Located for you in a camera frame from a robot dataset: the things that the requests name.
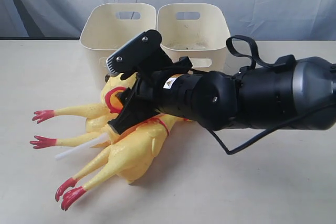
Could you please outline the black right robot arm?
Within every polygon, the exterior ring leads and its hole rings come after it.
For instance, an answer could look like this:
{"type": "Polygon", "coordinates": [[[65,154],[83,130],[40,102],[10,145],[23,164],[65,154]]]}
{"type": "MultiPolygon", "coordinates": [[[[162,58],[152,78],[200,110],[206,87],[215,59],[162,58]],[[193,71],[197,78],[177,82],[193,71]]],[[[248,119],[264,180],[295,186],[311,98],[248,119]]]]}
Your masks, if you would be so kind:
{"type": "Polygon", "coordinates": [[[172,65],[138,75],[120,99],[123,109],[109,122],[117,133],[161,113],[212,131],[269,129],[285,121],[290,129],[326,130],[335,123],[335,65],[288,55],[233,76],[172,65]]]}

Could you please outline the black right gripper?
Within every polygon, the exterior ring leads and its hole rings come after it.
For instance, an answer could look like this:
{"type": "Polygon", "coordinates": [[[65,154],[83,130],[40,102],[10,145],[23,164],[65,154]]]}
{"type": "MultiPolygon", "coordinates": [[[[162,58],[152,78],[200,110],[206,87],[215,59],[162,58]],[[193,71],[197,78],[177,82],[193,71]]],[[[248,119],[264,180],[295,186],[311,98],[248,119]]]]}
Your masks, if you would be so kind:
{"type": "Polygon", "coordinates": [[[137,80],[132,89],[117,91],[111,112],[117,117],[107,124],[122,134],[160,113],[186,119],[210,118],[210,75],[192,67],[188,57],[173,63],[167,57],[146,58],[134,67],[137,80]]]}

